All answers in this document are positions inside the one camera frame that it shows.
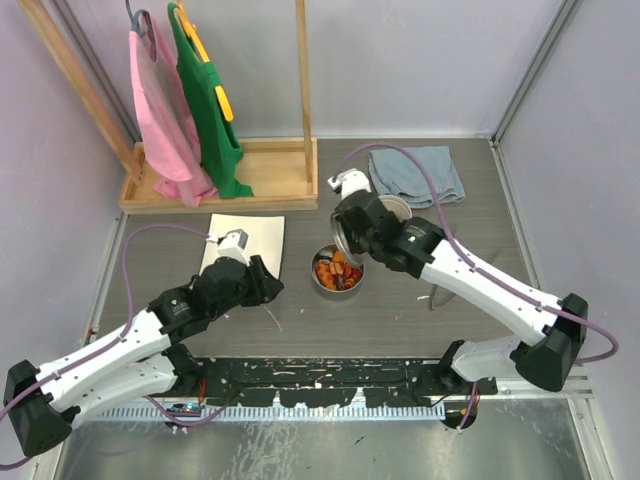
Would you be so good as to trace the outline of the round metal tin lid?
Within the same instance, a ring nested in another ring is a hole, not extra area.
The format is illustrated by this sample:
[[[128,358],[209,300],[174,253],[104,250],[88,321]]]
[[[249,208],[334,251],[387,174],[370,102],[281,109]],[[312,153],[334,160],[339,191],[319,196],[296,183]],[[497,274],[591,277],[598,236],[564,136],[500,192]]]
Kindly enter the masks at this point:
[[[334,243],[344,259],[351,266],[361,266],[365,249],[361,243],[358,221],[348,213],[334,212],[330,217]]]

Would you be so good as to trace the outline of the white cylindrical container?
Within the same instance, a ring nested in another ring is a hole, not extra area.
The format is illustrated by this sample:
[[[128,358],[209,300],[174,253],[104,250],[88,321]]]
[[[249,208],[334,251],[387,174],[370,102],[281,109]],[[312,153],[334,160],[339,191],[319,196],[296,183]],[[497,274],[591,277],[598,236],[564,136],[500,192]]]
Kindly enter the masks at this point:
[[[405,200],[402,198],[386,194],[380,195],[379,200],[383,206],[391,212],[400,222],[404,222],[412,218],[412,210]]]

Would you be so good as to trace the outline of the blue cloth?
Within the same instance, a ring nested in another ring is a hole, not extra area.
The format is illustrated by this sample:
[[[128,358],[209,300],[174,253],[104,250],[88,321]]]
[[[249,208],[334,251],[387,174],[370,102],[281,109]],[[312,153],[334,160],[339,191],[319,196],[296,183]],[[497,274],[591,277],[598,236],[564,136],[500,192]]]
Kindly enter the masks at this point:
[[[408,151],[431,178],[441,204],[459,203],[466,198],[447,146],[409,147]],[[398,196],[412,209],[426,209],[434,204],[421,170],[401,152],[389,148],[371,151],[368,169],[379,195]]]

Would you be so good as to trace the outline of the round metal tin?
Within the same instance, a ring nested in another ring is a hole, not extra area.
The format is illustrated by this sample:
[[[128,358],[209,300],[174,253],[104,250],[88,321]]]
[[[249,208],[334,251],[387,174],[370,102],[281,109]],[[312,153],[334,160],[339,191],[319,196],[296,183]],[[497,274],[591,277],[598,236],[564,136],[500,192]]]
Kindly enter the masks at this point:
[[[321,247],[311,261],[311,278],[318,292],[331,299],[355,295],[365,276],[365,267],[353,266],[335,244]]]

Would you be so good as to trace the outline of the orange fried chicken piece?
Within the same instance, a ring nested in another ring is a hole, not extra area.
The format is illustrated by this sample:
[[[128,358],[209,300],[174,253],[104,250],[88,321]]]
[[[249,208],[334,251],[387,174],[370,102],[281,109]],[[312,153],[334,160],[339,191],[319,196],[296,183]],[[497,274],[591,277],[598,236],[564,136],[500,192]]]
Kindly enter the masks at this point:
[[[335,288],[335,280],[337,277],[344,277],[344,269],[335,263],[317,263],[314,267],[316,278],[320,284],[327,290],[337,291]]]

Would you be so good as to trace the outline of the metal tongs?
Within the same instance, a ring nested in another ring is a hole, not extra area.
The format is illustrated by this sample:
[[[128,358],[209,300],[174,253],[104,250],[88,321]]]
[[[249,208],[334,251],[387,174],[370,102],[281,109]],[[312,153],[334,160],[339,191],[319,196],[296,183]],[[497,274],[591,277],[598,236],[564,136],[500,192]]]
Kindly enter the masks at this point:
[[[487,262],[491,265],[495,263],[497,258],[501,255],[499,250],[495,250],[487,259]],[[451,291],[445,291],[442,296],[439,295],[441,287],[439,285],[432,285],[428,299],[428,309],[431,312],[437,311],[452,301],[456,294]]]

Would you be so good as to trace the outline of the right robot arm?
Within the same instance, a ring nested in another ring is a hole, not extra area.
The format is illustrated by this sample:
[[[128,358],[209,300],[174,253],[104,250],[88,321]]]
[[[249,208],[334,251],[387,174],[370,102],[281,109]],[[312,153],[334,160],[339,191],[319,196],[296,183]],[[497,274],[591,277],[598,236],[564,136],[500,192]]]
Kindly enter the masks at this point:
[[[528,286],[448,239],[434,223],[388,209],[357,169],[328,184],[340,197],[330,222],[348,263],[359,266],[369,256],[391,271],[445,288],[510,330],[499,339],[453,342],[438,370],[444,390],[459,394],[490,377],[563,389],[586,339],[588,304],[582,297],[558,298]]]

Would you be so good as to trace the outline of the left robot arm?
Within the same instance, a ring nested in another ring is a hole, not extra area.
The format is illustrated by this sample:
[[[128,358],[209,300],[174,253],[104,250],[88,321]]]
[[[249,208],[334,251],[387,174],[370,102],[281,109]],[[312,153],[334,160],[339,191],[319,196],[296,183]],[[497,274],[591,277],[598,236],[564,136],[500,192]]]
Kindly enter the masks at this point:
[[[207,330],[236,307],[273,301],[283,290],[263,259],[245,252],[247,235],[207,235],[219,256],[185,285],[161,293],[99,340],[40,366],[23,360],[7,373],[2,418],[23,455],[62,443],[88,417],[137,397],[194,393],[197,362],[183,340]]]

